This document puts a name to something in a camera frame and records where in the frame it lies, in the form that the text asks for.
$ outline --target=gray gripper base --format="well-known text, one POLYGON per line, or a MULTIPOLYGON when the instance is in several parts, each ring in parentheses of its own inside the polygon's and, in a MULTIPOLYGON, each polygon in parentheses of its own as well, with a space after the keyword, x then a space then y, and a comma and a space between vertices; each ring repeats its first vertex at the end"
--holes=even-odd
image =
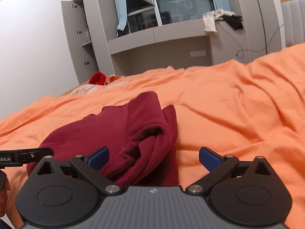
MULTIPOLYGON (((106 197, 87 220, 69 229, 245 229, 215 215, 202 197, 180 187, 131 186, 118 196, 106 197)), ((37 229, 24 225, 22 229, 37 229)), ((287 229, 276 225, 270 229, 287 229)))

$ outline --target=white cloth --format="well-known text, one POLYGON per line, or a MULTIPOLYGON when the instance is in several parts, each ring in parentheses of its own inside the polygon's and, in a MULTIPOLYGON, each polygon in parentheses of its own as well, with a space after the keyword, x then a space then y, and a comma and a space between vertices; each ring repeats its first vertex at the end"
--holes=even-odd
POLYGON ((217 33, 215 21, 222 20, 224 15, 233 16, 236 13, 218 9, 203 14, 204 31, 208 34, 217 33))

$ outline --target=blue finger pad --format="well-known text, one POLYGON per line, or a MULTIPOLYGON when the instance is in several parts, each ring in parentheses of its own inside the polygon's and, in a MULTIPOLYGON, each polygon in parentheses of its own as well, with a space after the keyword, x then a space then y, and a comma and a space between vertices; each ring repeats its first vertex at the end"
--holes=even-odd
POLYGON ((91 168, 95 169, 96 171, 100 171, 102 167, 108 162, 109 160, 109 149, 107 147, 101 149, 100 151, 96 152, 94 155, 90 156, 87 160, 87 165, 91 168))
POLYGON ((201 148, 199 151, 199 161, 209 172, 216 169, 222 163, 221 159, 204 148, 201 148))

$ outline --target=white headboard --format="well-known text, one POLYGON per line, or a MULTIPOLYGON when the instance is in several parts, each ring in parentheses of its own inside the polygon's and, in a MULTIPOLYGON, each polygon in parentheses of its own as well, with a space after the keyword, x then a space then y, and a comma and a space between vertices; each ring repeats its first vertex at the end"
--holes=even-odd
POLYGON ((281 0, 286 46, 305 42, 305 0, 281 0))

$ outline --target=orange bed sheet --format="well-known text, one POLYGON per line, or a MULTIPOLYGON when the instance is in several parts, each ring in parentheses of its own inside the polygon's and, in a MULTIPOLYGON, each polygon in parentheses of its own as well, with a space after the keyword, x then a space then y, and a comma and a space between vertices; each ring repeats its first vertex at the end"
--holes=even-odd
MULTIPOLYGON (((179 181, 183 187, 207 174, 198 151, 208 146, 240 160, 265 156, 293 197, 286 224, 305 228, 305 44, 250 63, 229 61, 186 70, 150 70, 123 77, 124 85, 88 95, 44 97, 0 122, 0 149, 36 148, 53 130, 155 91, 162 107, 176 108, 179 181)), ((15 197, 26 168, 7 168, 11 182, 7 215, 22 221, 15 197)))

